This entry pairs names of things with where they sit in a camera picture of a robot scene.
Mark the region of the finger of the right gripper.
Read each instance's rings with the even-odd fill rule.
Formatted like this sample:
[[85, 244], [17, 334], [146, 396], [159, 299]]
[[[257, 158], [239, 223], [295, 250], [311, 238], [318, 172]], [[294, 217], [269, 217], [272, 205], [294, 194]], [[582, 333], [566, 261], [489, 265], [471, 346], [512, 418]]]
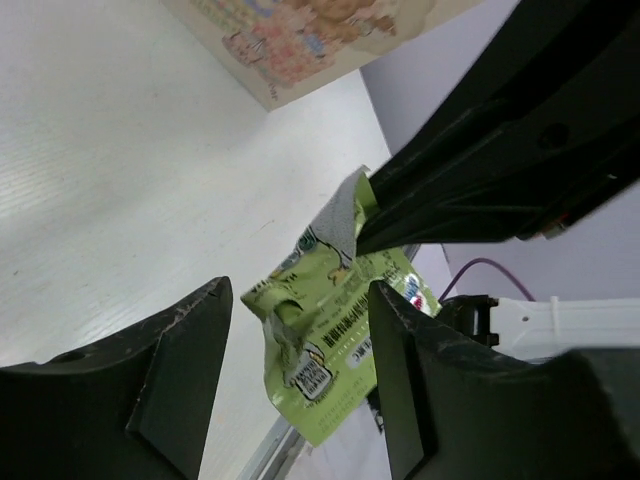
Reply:
[[526, 206], [521, 202], [457, 204], [425, 197], [384, 198], [358, 236], [357, 253], [366, 255], [410, 244], [529, 240], [569, 221], [570, 209], [559, 202]]

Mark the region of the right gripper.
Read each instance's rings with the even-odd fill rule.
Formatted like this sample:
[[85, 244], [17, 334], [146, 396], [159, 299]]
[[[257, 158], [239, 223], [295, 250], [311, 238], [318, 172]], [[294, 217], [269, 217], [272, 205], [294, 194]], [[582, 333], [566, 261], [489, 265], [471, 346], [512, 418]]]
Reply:
[[637, 1], [519, 2], [424, 128], [374, 175], [376, 219], [424, 210], [539, 220], [635, 182], [628, 153], [639, 143], [637, 117], [586, 134], [498, 117], [540, 105], [638, 16]]

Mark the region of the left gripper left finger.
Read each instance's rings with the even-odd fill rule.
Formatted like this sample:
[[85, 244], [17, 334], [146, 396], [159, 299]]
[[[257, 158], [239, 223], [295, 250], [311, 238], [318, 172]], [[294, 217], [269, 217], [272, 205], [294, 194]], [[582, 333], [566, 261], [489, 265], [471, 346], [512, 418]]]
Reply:
[[3, 368], [2, 477], [197, 478], [232, 305], [218, 277], [99, 341]]

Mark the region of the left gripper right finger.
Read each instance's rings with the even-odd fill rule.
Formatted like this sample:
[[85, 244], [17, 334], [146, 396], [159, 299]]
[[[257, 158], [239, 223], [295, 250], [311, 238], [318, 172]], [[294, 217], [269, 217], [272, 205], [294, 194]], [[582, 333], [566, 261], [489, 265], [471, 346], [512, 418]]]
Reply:
[[639, 351], [500, 353], [471, 298], [436, 316], [376, 281], [368, 310], [395, 479], [635, 479]]

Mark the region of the light green snack packet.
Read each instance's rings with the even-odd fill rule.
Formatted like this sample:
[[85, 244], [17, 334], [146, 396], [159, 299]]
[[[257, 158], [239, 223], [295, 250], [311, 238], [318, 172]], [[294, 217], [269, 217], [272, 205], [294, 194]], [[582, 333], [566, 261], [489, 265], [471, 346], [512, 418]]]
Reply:
[[340, 184], [291, 253], [241, 297], [262, 324], [267, 396], [313, 446], [377, 385], [370, 283], [385, 281], [423, 313], [441, 308], [402, 249], [357, 255], [358, 236], [377, 210], [361, 167]]

